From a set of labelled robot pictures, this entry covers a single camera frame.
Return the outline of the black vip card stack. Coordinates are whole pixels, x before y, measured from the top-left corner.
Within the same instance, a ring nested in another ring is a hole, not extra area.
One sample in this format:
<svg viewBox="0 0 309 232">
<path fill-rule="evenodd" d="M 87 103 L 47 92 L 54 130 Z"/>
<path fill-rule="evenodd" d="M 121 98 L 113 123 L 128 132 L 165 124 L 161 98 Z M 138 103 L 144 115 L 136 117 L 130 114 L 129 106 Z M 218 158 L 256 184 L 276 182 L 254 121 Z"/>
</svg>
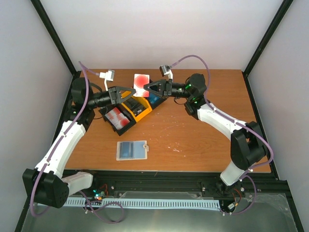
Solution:
<svg viewBox="0 0 309 232">
<path fill-rule="evenodd" d="M 145 110 L 144 105 L 134 98 L 129 98 L 124 102 L 124 104 L 133 113 L 134 116 L 138 116 Z"/>
</svg>

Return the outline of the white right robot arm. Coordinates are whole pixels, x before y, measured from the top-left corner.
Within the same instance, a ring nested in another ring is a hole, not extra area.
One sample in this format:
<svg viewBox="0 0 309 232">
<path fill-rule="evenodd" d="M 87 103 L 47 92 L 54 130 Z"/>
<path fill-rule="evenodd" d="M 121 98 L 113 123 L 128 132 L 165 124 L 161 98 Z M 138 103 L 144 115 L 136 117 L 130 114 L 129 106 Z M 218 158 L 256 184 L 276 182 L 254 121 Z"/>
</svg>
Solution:
<svg viewBox="0 0 309 232">
<path fill-rule="evenodd" d="M 159 97 L 184 98 L 188 115 L 217 129 L 230 141 L 231 162 L 220 174 L 226 186 L 236 183 L 249 169 L 267 154 L 267 147 L 262 142 L 260 126 L 252 121 L 239 121 L 209 101 L 205 101 L 207 90 L 205 77 L 195 73 L 185 83 L 174 83 L 171 79 L 151 82 L 144 85 L 147 90 Z"/>
</svg>

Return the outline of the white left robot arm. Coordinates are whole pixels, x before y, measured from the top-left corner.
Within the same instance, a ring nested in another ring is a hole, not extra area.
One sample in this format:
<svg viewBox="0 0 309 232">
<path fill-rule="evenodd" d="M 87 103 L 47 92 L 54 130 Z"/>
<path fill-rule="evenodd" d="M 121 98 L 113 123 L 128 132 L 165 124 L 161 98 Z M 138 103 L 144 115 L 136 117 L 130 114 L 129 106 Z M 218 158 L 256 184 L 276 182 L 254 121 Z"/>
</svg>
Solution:
<svg viewBox="0 0 309 232">
<path fill-rule="evenodd" d="M 61 130 L 43 159 L 22 175 L 29 206 L 34 204 L 61 208 L 67 198 L 81 190 L 96 194 L 100 182 L 88 172 L 63 177 L 65 166 L 80 139 L 92 123 L 94 109 L 121 104 L 135 94 L 135 89 L 114 86 L 94 93 L 88 78 L 75 79 L 71 85 L 73 105 L 67 111 Z"/>
</svg>

